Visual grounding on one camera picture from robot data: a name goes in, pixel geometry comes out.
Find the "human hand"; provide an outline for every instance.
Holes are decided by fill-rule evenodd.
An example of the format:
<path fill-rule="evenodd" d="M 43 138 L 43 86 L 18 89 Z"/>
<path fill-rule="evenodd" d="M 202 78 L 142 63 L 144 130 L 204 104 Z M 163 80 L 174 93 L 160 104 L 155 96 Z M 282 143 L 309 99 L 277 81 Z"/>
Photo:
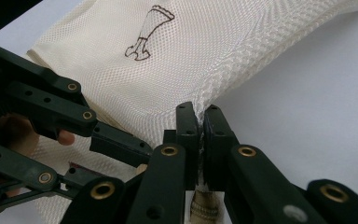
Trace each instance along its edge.
<path fill-rule="evenodd" d="M 17 151 L 24 156 L 31 156 L 39 141 L 39 134 L 34 132 L 31 122 L 18 115 L 8 115 L 0 118 L 0 128 L 5 139 L 5 147 Z M 75 142 L 75 136 L 61 130 L 58 137 L 61 145 L 69 146 Z M 0 176 L 0 183 L 5 179 Z M 7 193 L 8 197 L 19 194 L 19 189 Z"/>

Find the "white surface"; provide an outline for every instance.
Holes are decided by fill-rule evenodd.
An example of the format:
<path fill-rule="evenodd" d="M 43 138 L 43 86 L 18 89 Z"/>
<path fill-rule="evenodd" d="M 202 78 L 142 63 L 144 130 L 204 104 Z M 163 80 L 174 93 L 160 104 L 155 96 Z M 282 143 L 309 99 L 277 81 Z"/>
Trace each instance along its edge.
<path fill-rule="evenodd" d="M 0 32 L 0 46 L 23 55 L 79 0 L 45 0 Z M 242 87 L 216 102 L 244 144 L 261 148 L 305 188 L 330 178 L 358 192 L 358 12 L 328 22 Z M 32 203 L 0 223 L 41 223 Z"/>

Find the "black ink drawing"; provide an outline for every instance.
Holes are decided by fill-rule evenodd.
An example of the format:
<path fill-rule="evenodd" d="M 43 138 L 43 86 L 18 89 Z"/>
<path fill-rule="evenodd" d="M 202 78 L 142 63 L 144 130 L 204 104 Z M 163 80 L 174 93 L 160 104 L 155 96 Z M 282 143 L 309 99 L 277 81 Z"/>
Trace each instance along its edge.
<path fill-rule="evenodd" d="M 161 6 L 152 6 L 152 9 L 147 12 L 144 26 L 142 27 L 142 31 L 139 34 L 136 44 L 127 48 L 125 53 L 126 57 L 135 55 L 135 61 L 148 59 L 150 57 L 150 52 L 145 48 L 147 40 L 161 25 L 168 21 L 172 21 L 174 18 L 175 17 L 169 10 Z"/>

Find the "mesh fabric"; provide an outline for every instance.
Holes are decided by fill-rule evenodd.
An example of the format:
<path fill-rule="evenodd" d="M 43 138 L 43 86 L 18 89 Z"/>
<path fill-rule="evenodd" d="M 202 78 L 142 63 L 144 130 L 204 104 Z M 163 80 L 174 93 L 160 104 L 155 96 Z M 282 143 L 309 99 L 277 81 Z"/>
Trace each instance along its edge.
<path fill-rule="evenodd" d="M 36 63 L 77 80 L 100 118 L 152 147 L 175 128 L 175 107 L 204 109 L 280 53 L 358 0 L 85 0 L 28 52 Z M 35 157 L 59 172 L 74 161 L 129 179 L 133 170 L 87 151 L 77 138 L 62 149 L 44 139 Z M 38 201 L 47 223 L 68 202 Z"/>

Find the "pinched fabric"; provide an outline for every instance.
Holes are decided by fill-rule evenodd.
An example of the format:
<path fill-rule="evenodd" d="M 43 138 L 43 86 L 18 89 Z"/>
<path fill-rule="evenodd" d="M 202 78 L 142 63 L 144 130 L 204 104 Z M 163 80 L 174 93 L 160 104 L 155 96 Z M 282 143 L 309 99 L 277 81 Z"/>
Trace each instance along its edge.
<path fill-rule="evenodd" d="M 80 82 L 100 119 L 155 147 L 164 129 L 175 128 L 177 105 L 193 102 L 202 121 L 218 96 L 321 24 L 357 9 L 358 0 L 85 0 L 28 56 Z M 61 173 L 73 161 L 124 180 L 134 176 L 130 166 L 88 152 L 89 144 L 78 137 L 63 149 L 42 139 L 34 156 Z M 51 198 L 38 206 L 47 223 L 59 223 L 68 203 Z M 213 222 L 221 220 L 220 213 Z"/>

